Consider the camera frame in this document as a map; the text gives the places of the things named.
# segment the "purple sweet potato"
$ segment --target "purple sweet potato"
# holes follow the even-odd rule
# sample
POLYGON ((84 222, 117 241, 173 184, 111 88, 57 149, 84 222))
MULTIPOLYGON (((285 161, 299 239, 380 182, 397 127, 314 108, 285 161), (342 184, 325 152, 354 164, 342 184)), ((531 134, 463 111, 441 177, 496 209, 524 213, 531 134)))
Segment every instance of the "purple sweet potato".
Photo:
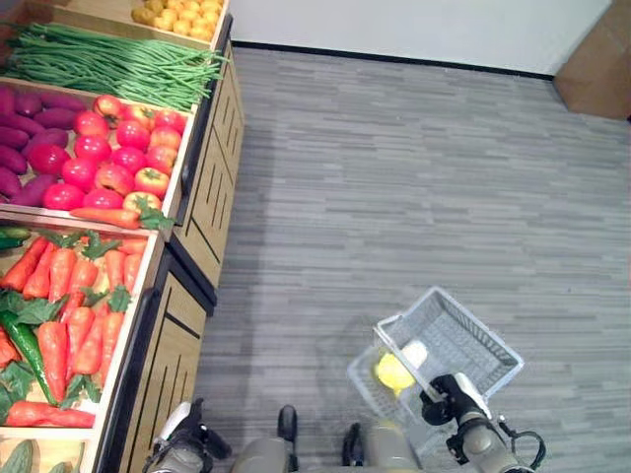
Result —
POLYGON ((16 92, 9 86, 0 86, 0 115, 15 113, 16 92))
POLYGON ((0 145, 5 145, 15 150, 21 150, 28 142, 29 135, 26 131, 0 126, 0 145))
POLYGON ((60 130, 59 128, 48 128, 40 133, 37 133, 29 144, 22 149, 22 156, 25 158, 29 155, 29 151, 35 145, 57 145, 61 148, 68 146, 68 132, 60 130))
POLYGON ((36 133, 45 129, 35 120, 31 120, 26 116, 18 115, 17 113, 0 115, 0 126, 7 126, 9 128, 15 128, 16 130, 26 131, 29 133, 29 136, 34 136, 36 133))
POLYGON ((0 193, 13 197, 22 189, 18 175, 12 170, 0 166, 0 193))
POLYGON ((67 110, 82 111, 86 105, 76 97, 66 94, 56 94, 52 92, 42 92, 39 94, 41 103, 46 108, 65 108, 67 110))
POLYGON ((62 130, 72 130, 75 121, 74 110, 68 108, 49 108, 41 111, 35 116, 35 121, 44 128, 61 128, 62 130))
POLYGON ((16 113, 33 118, 41 109, 41 99, 37 94, 24 92, 16 96, 16 113))
POLYGON ((24 174, 29 168, 24 156, 4 145, 0 145, 0 166, 12 170, 15 174, 24 174))
POLYGON ((10 204, 27 205, 29 207, 41 207, 43 194, 46 189, 57 182, 57 177, 50 174, 40 174, 34 177, 25 186, 11 197, 10 204))

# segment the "cardboard box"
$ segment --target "cardboard box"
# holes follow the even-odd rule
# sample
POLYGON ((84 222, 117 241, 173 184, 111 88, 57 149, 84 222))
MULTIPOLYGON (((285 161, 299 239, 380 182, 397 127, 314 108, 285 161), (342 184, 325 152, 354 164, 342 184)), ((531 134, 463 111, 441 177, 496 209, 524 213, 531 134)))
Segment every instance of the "cardboard box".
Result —
POLYGON ((631 116, 631 0, 615 0, 554 78, 578 113, 631 116))

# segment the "red tomato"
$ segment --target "red tomato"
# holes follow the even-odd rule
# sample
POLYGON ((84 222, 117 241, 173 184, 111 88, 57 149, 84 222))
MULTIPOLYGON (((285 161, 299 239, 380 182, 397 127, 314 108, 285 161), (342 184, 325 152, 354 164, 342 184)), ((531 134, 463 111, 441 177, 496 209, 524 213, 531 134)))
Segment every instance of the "red tomato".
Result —
POLYGON ((115 165, 121 165, 124 168, 129 169, 129 172, 135 174, 146 166, 147 159, 145 155, 137 148, 131 148, 129 146, 123 146, 114 150, 111 154, 111 161, 115 165))
POLYGON ((138 204, 136 203, 136 199, 139 198, 146 199, 147 206, 151 209, 160 209, 162 207, 162 202, 154 194, 150 194, 149 192, 130 192, 125 197, 125 200, 122 201, 122 208, 133 210, 134 212, 138 212, 140 214, 142 209, 138 207, 138 204))
POLYGON ((63 164, 61 176, 68 184, 76 185, 84 192, 89 192, 95 182, 95 174, 99 165, 92 160, 78 158, 63 164))
POLYGON ((177 151, 166 146, 152 146, 147 152, 147 166, 171 175, 174 170, 177 151))
POLYGON ((134 181, 136 190, 149 192, 160 199, 165 197, 167 187, 169 187, 169 177, 163 172, 151 168, 142 168, 136 172, 134 181))
POLYGON ((156 113, 156 128, 160 126, 170 126, 177 133, 183 135, 186 118, 173 110, 160 110, 156 113))
POLYGON ((181 136, 170 126, 161 126, 156 128, 151 132, 151 141, 149 142, 149 146, 166 146, 168 148, 173 148, 174 150, 179 149, 179 143, 181 142, 181 136))
POLYGON ((43 194, 43 206, 53 210, 72 210, 83 206, 86 194, 71 184, 52 184, 43 194))
POLYGON ((83 206, 93 209, 120 209, 122 197, 114 190, 95 189, 83 198, 83 206))
POLYGON ((137 121, 121 121, 116 129, 116 141, 120 146, 137 148, 143 153, 149 146, 150 134, 137 121))
POLYGON ((78 135, 98 135, 106 138, 107 133, 109 133, 109 126, 98 113, 85 110, 75 116, 74 130, 78 135))
POLYGON ((103 136, 79 136, 75 140, 74 146, 77 158, 102 163, 109 159, 111 155, 111 146, 103 136))
POLYGON ((123 120, 137 121, 143 128, 151 131, 154 129, 154 112, 143 105, 130 105, 122 113, 123 120))
POLYGON ((35 172, 60 175, 63 164, 70 160, 70 155, 57 145, 41 143, 31 148, 28 159, 35 172))
POLYGON ((125 105, 115 96, 98 96, 92 105, 92 110, 102 116, 109 128, 114 129, 120 120, 125 105))

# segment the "gray plastic basket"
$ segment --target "gray plastic basket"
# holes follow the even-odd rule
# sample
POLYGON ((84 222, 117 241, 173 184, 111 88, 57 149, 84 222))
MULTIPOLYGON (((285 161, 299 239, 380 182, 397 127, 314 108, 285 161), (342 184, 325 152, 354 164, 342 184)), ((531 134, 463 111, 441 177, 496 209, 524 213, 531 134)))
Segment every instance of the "gray plastic basket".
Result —
POLYGON ((522 358, 500 337, 439 287, 431 288, 405 313, 380 321, 375 332, 377 343, 350 364, 348 375, 376 414, 397 421, 412 433, 416 447, 444 431, 431 428, 421 417, 419 395, 432 379, 463 372, 488 399, 524 366, 522 358), (413 340, 422 342, 428 352, 418 370, 401 353, 413 340), (375 375, 375 366, 387 352, 397 356, 417 380, 398 398, 375 375))

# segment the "baseboard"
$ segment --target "baseboard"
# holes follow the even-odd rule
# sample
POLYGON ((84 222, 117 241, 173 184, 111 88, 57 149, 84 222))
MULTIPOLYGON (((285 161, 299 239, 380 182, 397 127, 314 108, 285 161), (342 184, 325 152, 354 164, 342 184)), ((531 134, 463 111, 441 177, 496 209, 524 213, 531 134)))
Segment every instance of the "baseboard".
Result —
POLYGON ((320 49, 316 47, 288 46, 286 44, 268 44, 264 42, 250 42, 233 40, 236 47, 248 47, 251 49, 267 49, 270 51, 301 52, 305 54, 318 54, 321 56, 348 57, 352 59, 365 59, 369 61, 395 62, 399 64, 420 64, 423 66, 450 67, 453 69, 464 69, 467 71, 489 72, 491 74, 503 74, 506 76, 529 77, 552 81, 554 76, 549 74, 538 74, 536 72, 517 71, 515 69, 503 69, 501 67, 474 66, 472 64, 462 64, 459 62, 433 61, 430 59, 412 59, 409 57, 387 56, 383 54, 367 54, 364 52, 339 51, 336 49, 320 49))

